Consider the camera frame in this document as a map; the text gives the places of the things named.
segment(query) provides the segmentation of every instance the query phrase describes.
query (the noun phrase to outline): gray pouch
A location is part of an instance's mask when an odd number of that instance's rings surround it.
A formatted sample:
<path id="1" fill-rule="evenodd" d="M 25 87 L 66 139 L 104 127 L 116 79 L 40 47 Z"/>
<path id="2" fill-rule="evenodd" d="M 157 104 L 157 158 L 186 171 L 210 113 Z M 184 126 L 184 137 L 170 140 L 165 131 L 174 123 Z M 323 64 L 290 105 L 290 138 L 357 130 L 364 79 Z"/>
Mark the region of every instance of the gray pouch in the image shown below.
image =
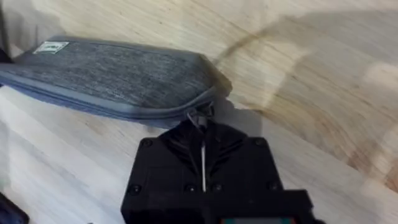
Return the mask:
<path id="1" fill-rule="evenodd" d="M 1 84 L 38 100 L 163 128 L 213 101 L 219 77 L 200 54 L 73 37 L 0 63 Z"/>

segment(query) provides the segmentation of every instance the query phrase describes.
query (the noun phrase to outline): black object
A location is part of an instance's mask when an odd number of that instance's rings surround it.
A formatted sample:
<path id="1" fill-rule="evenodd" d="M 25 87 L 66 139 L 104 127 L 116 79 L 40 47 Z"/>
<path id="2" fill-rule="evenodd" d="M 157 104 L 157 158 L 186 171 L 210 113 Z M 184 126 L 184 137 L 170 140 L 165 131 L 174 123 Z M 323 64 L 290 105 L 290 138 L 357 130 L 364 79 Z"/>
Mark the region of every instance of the black object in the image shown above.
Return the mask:
<path id="1" fill-rule="evenodd" d="M 0 224 L 28 224 L 29 217 L 0 193 Z"/>
<path id="2" fill-rule="evenodd" d="M 12 63 L 12 60 L 10 57 L 8 57 L 7 53 L 0 49 L 0 63 Z"/>
<path id="3" fill-rule="evenodd" d="M 291 218 L 288 223 L 312 224 L 317 222 L 312 207 L 306 190 L 284 190 L 264 138 L 249 138 L 212 121 L 205 131 L 184 121 L 141 141 L 121 213 L 127 224 L 245 218 L 250 223 L 253 218 Z"/>

